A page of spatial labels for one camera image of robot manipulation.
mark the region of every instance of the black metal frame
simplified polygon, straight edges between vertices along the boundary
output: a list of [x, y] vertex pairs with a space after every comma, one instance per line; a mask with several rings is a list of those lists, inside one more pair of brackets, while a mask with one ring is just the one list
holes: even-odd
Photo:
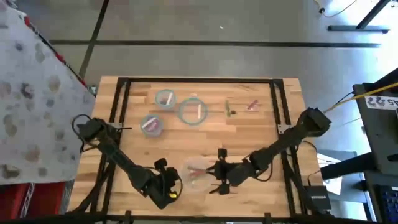
[[[286, 124], [291, 124], [290, 116], [289, 116], [289, 109], [287, 107], [287, 99], [284, 89], [283, 79], [247, 79], [247, 78], [118, 78], [118, 82], [116, 84], [116, 91], [114, 94], [114, 100], [111, 108], [111, 114], [109, 117], [109, 122], [113, 123], [116, 117], [116, 110], [118, 107], [119, 102], [119, 95], [121, 93], [121, 89], [123, 86], [125, 87], [124, 95], [123, 95], [123, 103], [120, 110], [120, 117], [119, 123], [123, 124], [124, 116], [126, 114], [126, 108], [129, 98], [129, 92], [131, 89], [132, 82], [165, 82], [165, 83], [264, 83], [270, 85], [271, 90], [271, 98], [272, 98], [272, 106], [274, 108], [274, 116], [275, 116], [275, 126], [277, 127], [278, 124], [282, 124], [281, 117], [279, 114], [278, 108], [278, 101], [276, 96], [276, 88], [280, 91], [282, 109], [284, 114], [284, 119]], [[301, 176], [300, 176], [300, 167], [299, 162], [297, 159], [297, 154], [294, 150], [294, 147], [290, 148], [290, 153], [292, 154], [292, 163], [294, 165], [294, 171], [289, 165], [287, 159], [287, 153], [282, 153], [282, 167], [284, 170], [284, 180], [285, 180], [285, 187], [286, 187], [286, 194], [287, 200], [289, 204], [289, 211], [290, 216], [297, 215], [295, 211], [294, 205], [294, 198], [293, 198], [293, 191], [291, 180], [293, 180], [292, 176], [295, 175], [295, 180], [299, 180], [301, 183]], [[97, 214], [97, 205], [98, 205], [98, 196], [100, 194], [101, 186], [104, 182], [104, 178], [107, 178], [106, 190], [104, 194], [104, 201], [103, 201], [103, 208], [102, 212], [99, 214], [103, 217], [103, 221], [105, 220], [119, 220], [125, 221], [129, 219], [131, 222], [134, 220], [191, 220], [191, 221], [208, 221], [208, 220], [223, 220], [223, 221], [237, 221], [237, 222], [265, 222], [265, 219], [270, 219], [270, 214], [265, 213], [264, 217], [189, 217], [189, 216], [135, 216], [134, 214], [131, 215], [130, 211], [126, 211], [126, 215], [107, 215], [109, 201], [111, 197], [111, 189], [113, 185], [113, 177], [114, 177], [114, 170], [115, 165], [113, 162], [109, 161], [107, 168], [106, 165], [106, 158], [104, 155], [101, 156], [101, 160], [98, 167], [97, 179], [95, 190], [92, 190], [93, 195], [88, 199], [91, 200], [91, 207], [90, 213]], [[304, 199], [300, 199], [300, 208], [303, 214], [307, 214], [307, 209], [305, 208]], [[292, 221], [291, 218], [272, 218], [273, 222], [289, 222]]]
[[381, 31], [386, 34], [390, 28], [386, 26], [368, 26], [372, 19], [390, 2], [390, 0], [379, 0], [372, 10], [356, 26], [350, 25], [330, 25], [328, 31]]

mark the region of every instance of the white label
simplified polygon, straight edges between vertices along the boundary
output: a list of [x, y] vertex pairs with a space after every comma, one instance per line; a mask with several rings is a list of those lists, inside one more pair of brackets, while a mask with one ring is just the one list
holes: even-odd
[[396, 110], [398, 97], [389, 96], [365, 96], [366, 106], [372, 109]]

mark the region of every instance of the yellow cable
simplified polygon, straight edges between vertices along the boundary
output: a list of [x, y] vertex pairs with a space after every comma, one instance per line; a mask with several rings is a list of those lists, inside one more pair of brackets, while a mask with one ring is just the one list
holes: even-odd
[[372, 94], [374, 94], [374, 93], [379, 93], [379, 92], [381, 92], [381, 91], [388, 90], [388, 89], [394, 88], [394, 87], [396, 87], [396, 86], [398, 86], [398, 83], [390, 84], [390, 85], [388, 85], [388, 86], [384, 86], [384, 87], [378, 88], [377, 90], [369, 91], [369, 92], [367, 92], [367, 93], [360, 94], [360, 95], [358, 95], [358, 96], [353, 96], [353, 97], [351, 97], [350, 99], [343, 100], [343, 101], [341, 101], [340, 103], [337, 103], [337, 104], [333, 105], [333, 106], [330, 107], [329, 109], [325, 110], [323, 113], [327, 113], [327, 112], [329, 112], [329, 111], [335, 109], [337, 106], [340, 106], [340, 105], [342, 105], [342, 104], [344, 104], [344, 103], [347, 103], [347, 102], [349, 102], [349, 101], [351, 101], [351, 100], [356, 100], [356, 99], [359, 99], [359, 98], [362, 98], [362, 97], [365, 97], [365, 96], [372, 95]]

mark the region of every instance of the gray floor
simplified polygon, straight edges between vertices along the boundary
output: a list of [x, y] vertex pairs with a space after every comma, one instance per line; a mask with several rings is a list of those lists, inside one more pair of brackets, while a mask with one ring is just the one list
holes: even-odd
[[[347, 0], [323, 0], [328, 15]], [[320, 16], [312, 0], [110, 0], [98, 40], [221, 40], [263, 42], [377, 43], [381, 48], [94, 46], [84, 79], [102, 75], [189, 77], [299, 77], [307, 106], [321, 109], [373, 82], [397, 66], [398, 7], [387, 6], [372, 24], [390, 25], [388, 34], [328, 32], [327, 25], [357, 24], [377, 3], [358, 0], [344, 13]], [[102, 1], [18, 0], [49, 40], [90, 40]], [[54, 46], [79, 71], [87, 45]], [[355, 102], [328, 114], [331, 129], [315, 142], [320, 149], [369, 151]], [[333, 202], [333, 213], [365, 218], [361, 205]]]

